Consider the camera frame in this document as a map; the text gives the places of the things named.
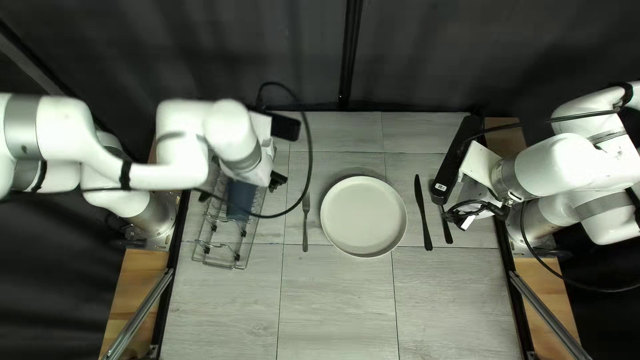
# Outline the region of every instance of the knife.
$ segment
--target knife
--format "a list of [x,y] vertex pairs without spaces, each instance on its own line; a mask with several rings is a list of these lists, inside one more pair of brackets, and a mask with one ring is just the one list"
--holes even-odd
[[442,231],[444,232],[444,241],[448,244],[453,244],[453,237],[451,236],[451,230],[449,230],[449,223],[444,219],[444,206],[440,205],[440,218],[442,219]]
[[418,202],[418,208],[420,209],[420,215],[422,217],[422,235],[424,235],[424,249],[427,251],[433,250],[433,244],[431,243],[431,236],[429,235],[429,228],[427,227],[427,218],[424,214],[424,199],[422,198],[422,186],[420,185],[420,176],[415,175],[413,180],[413,190],[415,191],[415,200]]

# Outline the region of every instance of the fork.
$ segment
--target fork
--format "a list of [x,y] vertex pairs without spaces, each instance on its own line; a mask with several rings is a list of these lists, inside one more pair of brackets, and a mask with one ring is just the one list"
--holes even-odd
[[309,199],[309,193],[302,199],[302,212],[305,214],[305,223],[302,231],[302,251],[309,251],[309,241],[307,239],[307,214],[311,210],[311,199]]

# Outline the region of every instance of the silver band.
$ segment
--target silver band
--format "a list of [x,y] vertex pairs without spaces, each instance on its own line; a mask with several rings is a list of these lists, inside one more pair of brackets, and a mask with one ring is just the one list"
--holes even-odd
[[229,170],[235,170],[237,172],[247,172],[255,168],[262,159],[262,148],[258,142],[255,142],[255,147],[251,151],[251,154],[247,155],[244,159],[236,161],[222,161]]
[[626,134],[627,130],[625,130],[624,127],[619,127],[617,129],[603,131],[599,134],[591,135],[587,138],[587,140],[589,140],[591,143],[600,143]]
[[23,192],[27,190],[36,176],[40,168],[40,160],[18,160],[15,163],[15,171],[13,172],[13,182],[11,189]]
[[167,233],[173,226],[174,219],[175,209],[151,192],[147,207],[140,214],[126,218],[138,229],[153,237]]
[[629,199],[629,195],[625,192],[618,192],[587,201],[575,208],[575,212],[578,214],[580,221],[583,221],[594,215],[629,205],[633,205],[633,202]]
[[4,139],[16,159],[43,160],[36,134],[41,95],[11,95],[4,107]]
[[518,201],[535,199],[537,196],[522,187],[516,176],[516,156],[504,158],[491,171],[491,182],[498,199]]

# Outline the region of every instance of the white plate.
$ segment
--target white plate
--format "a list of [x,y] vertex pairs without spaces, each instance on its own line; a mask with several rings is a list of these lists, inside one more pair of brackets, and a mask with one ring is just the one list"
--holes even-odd
[[391,250],[406,230],[406,208],[400,195],[374,177],[354,176],[326,193],[320,223],[338,249],[358,258],[375,258]]

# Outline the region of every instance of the metal rack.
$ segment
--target metal rack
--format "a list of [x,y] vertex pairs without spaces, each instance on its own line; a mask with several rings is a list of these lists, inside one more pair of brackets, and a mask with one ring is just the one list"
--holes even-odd
[[[217,165],[217,161],[210,164],[214,167],[214,179],[208,189],[221,199],[226,199],[226,175]],[[260,213],[264,204],[267,188],[260,187],[255,193],[252,212]],[[227,203],[209,197],[207,206],[202,214],[202,225],[191,260],[207,266],[244,270],[249,262],[258,218],[249,216],[246,222],[227,218]]]

